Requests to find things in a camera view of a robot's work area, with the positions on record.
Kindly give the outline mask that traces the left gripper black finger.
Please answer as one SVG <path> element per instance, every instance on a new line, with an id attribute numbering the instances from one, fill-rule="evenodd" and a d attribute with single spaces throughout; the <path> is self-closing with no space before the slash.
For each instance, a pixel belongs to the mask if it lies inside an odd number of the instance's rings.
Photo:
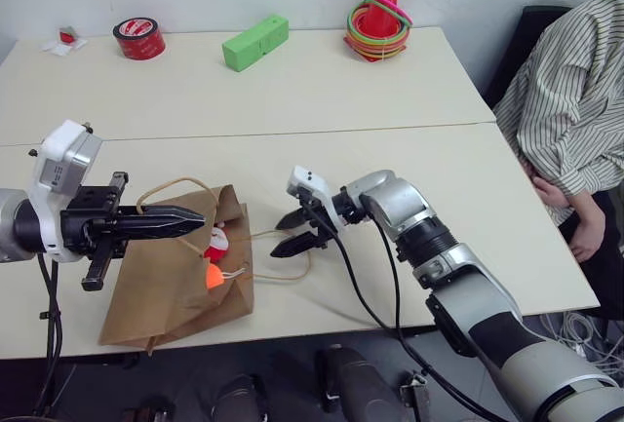
<path id="1" fill-rule="evenodd" d="M 123 206 L 118 221 L 125 224 L 204 224 L 205 218 L 195 211 L 178 206 L 147 206 L 142 212 L 137 207 Z"/>
<path id="2" fill-rule="evenodd" d="M 139 224 L 118 223 L 118 236 L 128 240 L 157 240 L 178 238 L 204 226 L 204 222 L 174 222 L 170 224 Z"/>

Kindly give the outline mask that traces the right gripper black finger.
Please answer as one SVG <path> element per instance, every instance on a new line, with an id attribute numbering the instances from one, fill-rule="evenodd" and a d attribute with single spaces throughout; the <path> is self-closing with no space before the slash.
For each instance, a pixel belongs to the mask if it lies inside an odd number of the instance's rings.
<path id="1" fill-rule="evenodd" d="M 289 258 L 317 247 L 318 237 L 307 231 L 280 242 L 270 255 L 275 258 Z"/>
<path id="2" fill-rule="evenodd" d="M 285 214 L 276 224 L 275 229 L 279 231 L 292 230 L 306 223 L 306 210 L 299 208 Z"/>

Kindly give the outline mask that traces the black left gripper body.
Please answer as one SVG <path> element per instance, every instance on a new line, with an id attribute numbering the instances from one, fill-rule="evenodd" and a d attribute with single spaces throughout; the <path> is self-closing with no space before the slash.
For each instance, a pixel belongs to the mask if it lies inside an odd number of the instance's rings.
<path id="1" fill-rule="evenodd" d="M 114 172 L 108 185 L 81 185 L 60 213 L 64 247 L 91 261 L 81 281 L 85 291 L 101 290 L 110 261 L 125 254 L 128 241 L 117 236 L 115 226 L 128 181 L 127 173 Z"/>

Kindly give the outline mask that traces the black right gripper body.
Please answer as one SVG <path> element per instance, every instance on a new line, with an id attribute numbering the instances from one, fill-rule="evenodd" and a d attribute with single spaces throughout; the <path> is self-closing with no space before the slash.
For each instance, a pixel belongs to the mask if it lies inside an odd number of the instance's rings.
<path id="1" fill-rule="evenodd" d="M 311 191 L 302 187 L 296 189 L 296 198 L 304 211 L 305 219 L 312 228 L 317 229 L 315 247 L 326 249 L 328 242 L 336 238 L 337 229 L 331 221 L 325 205 Z"/>

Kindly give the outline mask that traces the person's bare hand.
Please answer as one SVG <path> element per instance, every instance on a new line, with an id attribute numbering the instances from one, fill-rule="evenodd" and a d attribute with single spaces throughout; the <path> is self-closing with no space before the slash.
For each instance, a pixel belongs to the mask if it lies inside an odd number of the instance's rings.
<path id="1" fill-rule="evenodd" d="M 581 263 L 590 259 L 604 240 L 605 214 L 587 191 L 571 196 L 569 203 L 579 217 L 569 247 L 575 259 Z"/>
<path id="2" fill-rule="evenodd" d="M 534 174 L 530 177 L 531 183 L 544 205 L 557 208 L 566 209 L 570 207 L 566 195 L 555 185 L 547 182 L 545 179 Z"/>

